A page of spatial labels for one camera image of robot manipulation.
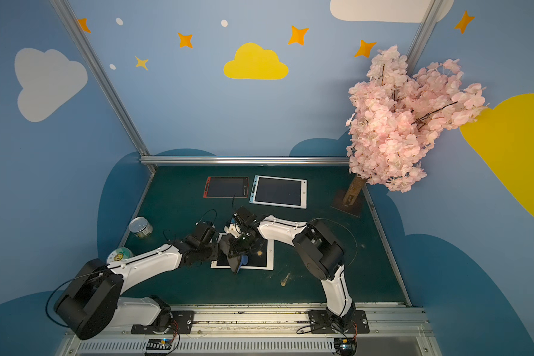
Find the white frame drawing tablet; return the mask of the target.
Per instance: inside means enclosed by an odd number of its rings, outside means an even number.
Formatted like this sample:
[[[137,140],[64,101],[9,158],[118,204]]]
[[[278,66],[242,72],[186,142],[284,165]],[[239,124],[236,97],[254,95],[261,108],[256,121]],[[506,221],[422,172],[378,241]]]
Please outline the white frame drawing tablet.
[[[224,250],[218,248],[217,259],[211,262],[211,269],[231,269],[235,262],[239,262],[238,269],[248,270],[274,270],[274,242],[266,241],[256,252],[247,255],[228,258]]]

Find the white blue drawing tablet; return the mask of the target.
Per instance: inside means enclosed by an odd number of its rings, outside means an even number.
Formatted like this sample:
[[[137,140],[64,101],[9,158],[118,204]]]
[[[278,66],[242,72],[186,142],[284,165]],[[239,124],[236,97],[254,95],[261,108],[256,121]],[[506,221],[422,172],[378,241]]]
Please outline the white blue drawing tablet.
[[[307,180],[256,175],[249,202],[263,206],[307,208]]]

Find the red frame drawing tablet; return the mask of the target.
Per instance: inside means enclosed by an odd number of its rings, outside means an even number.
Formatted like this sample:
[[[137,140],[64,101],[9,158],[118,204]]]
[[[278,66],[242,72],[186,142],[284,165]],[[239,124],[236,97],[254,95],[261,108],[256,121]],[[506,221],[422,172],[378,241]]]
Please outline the red frame drawing tablet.
[[[248,197],[247,177],[208,177],[203,193],[204,199],[243,199]]]

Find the blue wiping cloth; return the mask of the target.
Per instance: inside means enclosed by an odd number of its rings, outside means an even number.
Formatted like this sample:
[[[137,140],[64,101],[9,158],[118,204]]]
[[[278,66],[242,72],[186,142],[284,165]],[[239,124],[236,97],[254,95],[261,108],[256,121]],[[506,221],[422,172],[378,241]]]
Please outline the blue wiping cloth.
[[[228,265],[234,274],[249,262],[246,250],[241,249],[240,241],[232,234],[225,234],[219,240],[219,249],[227,258]]]

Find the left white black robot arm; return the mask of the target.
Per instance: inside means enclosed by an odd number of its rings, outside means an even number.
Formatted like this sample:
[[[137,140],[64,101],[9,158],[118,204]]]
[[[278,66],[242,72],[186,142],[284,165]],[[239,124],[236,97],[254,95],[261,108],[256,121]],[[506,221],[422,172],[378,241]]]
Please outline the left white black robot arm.
[[[108,327],[130,326],[143,332],[177,332],[171,308],[156,296],[126,298],[132,287],[159,274],[196,262],[213,260],[217,231],[211,222],[197,223],[186,238],[168,242],[134,258],[112,263],[88,261],[77,276],[63,283],[57,301],[47,300],[47,317],[59,316],[57,324],[71,329],[82,341]]]

